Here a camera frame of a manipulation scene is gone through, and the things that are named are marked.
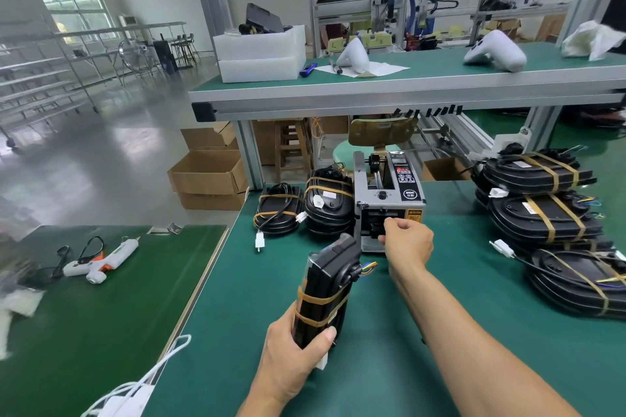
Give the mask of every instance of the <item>glue gun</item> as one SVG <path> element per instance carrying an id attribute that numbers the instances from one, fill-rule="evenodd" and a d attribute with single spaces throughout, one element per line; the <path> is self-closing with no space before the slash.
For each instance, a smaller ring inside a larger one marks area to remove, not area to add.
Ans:
<path id="1" fill-rule="evenodd" d="M 63 275 L 66 277 L 83 276 L 87 274 L 87 280 L 91 284 L 101 284 L 106 280 L 105 272 L 117 269 L 128 259 L 135 249 L 139 247 L 139 238 L 126 239 L 117 249 L 106 257 L 97 257 L 86 264 L 79 264 L 77 261 L 68 263 L 63 268 Z"/>

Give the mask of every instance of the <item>wooden stool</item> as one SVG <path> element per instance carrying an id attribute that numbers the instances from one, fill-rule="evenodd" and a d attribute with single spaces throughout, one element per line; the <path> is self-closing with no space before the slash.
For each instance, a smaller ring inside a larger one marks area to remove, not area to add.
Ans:
<path id="1" fill-rule="evenodd" d="M 280 183 L 283 172 L 303 170 L 308 173 L 312 168 L 309 129 L 306 124 L 307 120 L 303 117 L 274 121 L 277 183 Z M 285 167 L 287 157 L 302 157 L 302 167 Z"/>

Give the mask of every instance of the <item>tissue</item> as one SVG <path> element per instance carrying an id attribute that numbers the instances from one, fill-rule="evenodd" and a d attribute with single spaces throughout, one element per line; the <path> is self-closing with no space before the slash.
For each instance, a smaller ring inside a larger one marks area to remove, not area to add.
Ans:
<path id="1" fill-rule="evenodd" d="M 600 25 L 594 20 L 581 23 L 561 46 L 564 57 L 587 57 L 589 61 L 601 60 L 608 50 L 618 47 L 626 40 L 626 34 Z"/>

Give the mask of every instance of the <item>green stool seat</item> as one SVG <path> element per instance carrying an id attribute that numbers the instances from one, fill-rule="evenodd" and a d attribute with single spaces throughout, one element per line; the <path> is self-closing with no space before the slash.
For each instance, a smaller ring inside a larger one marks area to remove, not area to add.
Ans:
<path id="1" fill-rule="evenodd" d="M 400 147 L 397 145 L 387 145 L 388 151 L 400 151 Z M 374 153 L 373 147 L 359 147 L 358 145 L 351 145 L 347 140 L 341 142 L 333 151 L 333 160 L 335 163 L 342 163 L 345 165 L 345 169 L 349 172 L 354 172 L 354 152 L 363 152 L 363 156 L 367 159 L 371 153 Z"/>

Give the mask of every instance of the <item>woman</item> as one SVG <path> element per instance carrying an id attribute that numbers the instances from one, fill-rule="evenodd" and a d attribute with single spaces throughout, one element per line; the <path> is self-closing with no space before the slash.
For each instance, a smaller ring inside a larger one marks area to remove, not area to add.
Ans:
<path id="1" fill-rule="evenodd" d="M 331 0 L 317 0 L 317 3 L 330 2 Z M 331 25 L 322 25 L 319 28 L 319 33 L 322 36 L 322 49 L 325 50 L 328 46 L 328 40 L 333 38 L 340 38 L 343 33 L 343 25 L 340 23 L 332 23 Z"/>

